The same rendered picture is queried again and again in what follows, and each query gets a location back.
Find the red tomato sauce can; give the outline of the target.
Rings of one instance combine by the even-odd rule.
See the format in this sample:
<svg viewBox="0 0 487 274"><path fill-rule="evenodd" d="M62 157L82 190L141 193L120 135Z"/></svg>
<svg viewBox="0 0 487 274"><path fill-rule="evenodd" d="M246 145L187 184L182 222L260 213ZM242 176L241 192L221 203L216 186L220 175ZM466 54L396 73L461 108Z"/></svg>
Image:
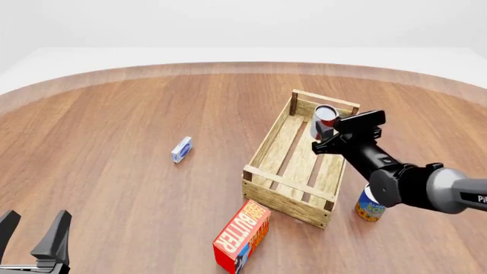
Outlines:
<svg viewBox="0 0 487 274"><path fill-rule="evenodd" d="M314 109L314 114L311 120L310 134L319 141L319 135L317 131L318 126L334 126L334 122L339 118L338 111L328 104L321 104Z"/></svg>

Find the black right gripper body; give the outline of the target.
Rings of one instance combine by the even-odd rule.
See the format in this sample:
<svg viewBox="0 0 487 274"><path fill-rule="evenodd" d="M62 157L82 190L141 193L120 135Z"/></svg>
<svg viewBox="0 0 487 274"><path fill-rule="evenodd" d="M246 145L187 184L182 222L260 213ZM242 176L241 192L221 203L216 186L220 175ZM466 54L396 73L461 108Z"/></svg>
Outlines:
<svg viewBox="0 0 487 274"><path fill-rule="evenodd" d="M316 155L341 155L345 147L345 141L342 140L342 134L323 139L321 142L311 144L312 151Z"/></svg>

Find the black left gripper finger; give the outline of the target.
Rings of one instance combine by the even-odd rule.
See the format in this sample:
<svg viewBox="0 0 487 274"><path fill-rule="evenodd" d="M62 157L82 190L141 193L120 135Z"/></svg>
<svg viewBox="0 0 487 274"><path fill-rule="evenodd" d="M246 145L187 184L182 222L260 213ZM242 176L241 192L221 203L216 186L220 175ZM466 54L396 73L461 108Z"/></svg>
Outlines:
<svg viewBox="0 0 487 274"><path fill-rule="evenodd" d="M20 220L21 216L14 210L8 210L0 217L0 257L3 257L8 242Z"/></svg>
<svg viewBox="0 0 487 274"><path fill-rule="evenodd" d="M68 236L72 215L61 210L49 230L30 255L37 259L37 266L69 265Z"/></svg>

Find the red butter box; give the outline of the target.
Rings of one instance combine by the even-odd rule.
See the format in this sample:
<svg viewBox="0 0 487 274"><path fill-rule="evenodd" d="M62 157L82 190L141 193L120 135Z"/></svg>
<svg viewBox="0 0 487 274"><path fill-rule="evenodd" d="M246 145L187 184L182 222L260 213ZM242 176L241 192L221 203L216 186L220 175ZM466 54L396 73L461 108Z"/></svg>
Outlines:
<svg viewBox="0 0 487 274"><path fill-rule="evenodd" d="M216 263L229 274L239 274L269 231L271 212L247 200L213 241Z"/></svg>

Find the small blue and white box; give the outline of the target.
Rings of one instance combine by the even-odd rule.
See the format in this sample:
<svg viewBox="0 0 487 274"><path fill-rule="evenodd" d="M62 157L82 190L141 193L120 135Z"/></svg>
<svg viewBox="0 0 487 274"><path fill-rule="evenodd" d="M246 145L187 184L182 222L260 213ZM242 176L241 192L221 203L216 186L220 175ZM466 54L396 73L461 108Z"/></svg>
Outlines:
<svg viewBox="0 0 487 274"><path fill-rule="evenodd" d="M186 136L171 152L171 158L175 164L179 164L193 147L192 138Z"/></svg>

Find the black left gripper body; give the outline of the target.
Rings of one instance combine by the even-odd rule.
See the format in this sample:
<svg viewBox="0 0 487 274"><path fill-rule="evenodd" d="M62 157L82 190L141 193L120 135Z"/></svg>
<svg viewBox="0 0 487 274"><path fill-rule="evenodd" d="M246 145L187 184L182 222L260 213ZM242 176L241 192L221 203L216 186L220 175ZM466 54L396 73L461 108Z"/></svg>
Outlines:
<svg viewBox="0 0 487 274"><path fill-rule="evenodd" d="M0 274L69 274L70 260L37 260L37 264L0 264Z"/></svg>

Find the wooden slat tray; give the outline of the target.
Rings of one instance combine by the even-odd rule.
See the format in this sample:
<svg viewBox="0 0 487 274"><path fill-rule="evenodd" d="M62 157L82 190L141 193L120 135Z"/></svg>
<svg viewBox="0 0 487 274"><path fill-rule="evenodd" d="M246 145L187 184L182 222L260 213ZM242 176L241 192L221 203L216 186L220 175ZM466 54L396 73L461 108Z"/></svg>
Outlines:
<svg viewBox="0 0 487 274"><path fill-rule="evenodd" d="M244 197L318 228L331 219L346 166L339 155L316 155L311 150L311 120L323 102L341 117L360 109L352 102L292 91L242 175Z"/></svg>

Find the blue and orange soup can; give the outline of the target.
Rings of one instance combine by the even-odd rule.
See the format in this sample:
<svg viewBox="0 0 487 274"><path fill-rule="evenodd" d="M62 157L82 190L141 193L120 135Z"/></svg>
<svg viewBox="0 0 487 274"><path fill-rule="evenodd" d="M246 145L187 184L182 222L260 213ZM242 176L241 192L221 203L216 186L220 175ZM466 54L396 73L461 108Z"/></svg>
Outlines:
<svg viewBox="0 0 487 274"><path fill-rule="evenodd" d="M372 195L370 184L367 184L355 204L355 211L365 221L378 221L386 207L377 202Z"/></svg>

